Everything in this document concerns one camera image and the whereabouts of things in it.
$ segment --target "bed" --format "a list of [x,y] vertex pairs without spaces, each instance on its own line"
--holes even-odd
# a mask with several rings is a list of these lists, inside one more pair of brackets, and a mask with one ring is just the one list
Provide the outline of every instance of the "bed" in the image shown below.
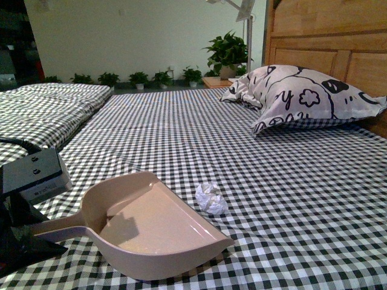
[[[313,68],[385,95],[387,29],[378,11],[386,4],[369,1],[363,11],[373,17],[353,23],[364,2],[270,1],[267,64]],[[351,20],[324,20],[333,13]],[[64,255],[1,279],[2,288],[386,289],[386,114],[254,136],[256,111],[220,103],[225,91],[113,95],[60,151],[73,188],[37,208],[50,219],[74,214],[90,186],[147,170],[234,246],[182,275],[139,281],[112,268],[88,238],[76,238],[60,243]],[[222,215],[195,200],[196,187],[209,181],[227,201]]]
[[[108,86],[43,83],[0,94],[0,136],[61,149],[111,95]],[[0,164],[27,153],[2,144]]]

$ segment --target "black device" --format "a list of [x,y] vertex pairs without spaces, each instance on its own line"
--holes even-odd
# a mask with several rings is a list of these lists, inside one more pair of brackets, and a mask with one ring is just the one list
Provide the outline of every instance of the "black device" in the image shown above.
[[63,254],[67,249],[34,237],[28,225],[47,221],[34,204],[71,188],[67,168],[56,149],[41,150],[26,141],[18,144],[28,156],[0,167],[0,277],[25,266]]

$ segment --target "wooden headboard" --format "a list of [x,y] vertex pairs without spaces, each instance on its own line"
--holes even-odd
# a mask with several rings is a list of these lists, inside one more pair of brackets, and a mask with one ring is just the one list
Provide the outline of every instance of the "wooden headboard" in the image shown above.
[[[387,1],[269,0],[265,64],[315,69],[387,95]],[[387,138],[387,112],[361,125]]]

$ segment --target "dustpan handle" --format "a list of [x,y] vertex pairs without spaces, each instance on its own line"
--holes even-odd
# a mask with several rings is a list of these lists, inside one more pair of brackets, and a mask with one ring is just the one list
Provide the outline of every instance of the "dustpan handle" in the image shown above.
[[30,225],[32,234],[50,242],[72,239],[74,237],[86,235],[85,221],[82,212],[78,211],[72,216],[53,219]]

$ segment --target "pink dustpan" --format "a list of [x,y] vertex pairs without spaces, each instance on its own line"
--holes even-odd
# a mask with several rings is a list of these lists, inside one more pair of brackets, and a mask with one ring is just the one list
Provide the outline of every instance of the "pink dustpan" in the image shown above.
[[31,230],[51,242],[88,236],[112,267],[134,279],[179,275],[234,244],[150,172],[94,185],[80,208]]

